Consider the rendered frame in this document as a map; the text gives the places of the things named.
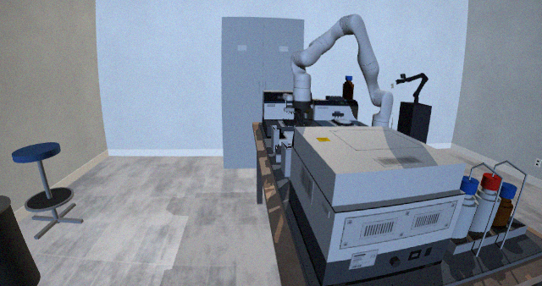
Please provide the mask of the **blue bottle cap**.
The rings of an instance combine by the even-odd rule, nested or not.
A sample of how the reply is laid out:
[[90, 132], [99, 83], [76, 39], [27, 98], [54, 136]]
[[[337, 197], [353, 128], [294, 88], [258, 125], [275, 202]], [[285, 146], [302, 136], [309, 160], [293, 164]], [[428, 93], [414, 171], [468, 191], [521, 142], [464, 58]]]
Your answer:
[[475, 178], [468, 180], [469, 176], [463, 176], [460, 190], [467, 193], [476, 193], [479, 181]]
[[500, 195], [512, 198], [515, 196], [516, 191], [517, 191], [517, 187], [515, 185], [503, 182], [501, 186]]

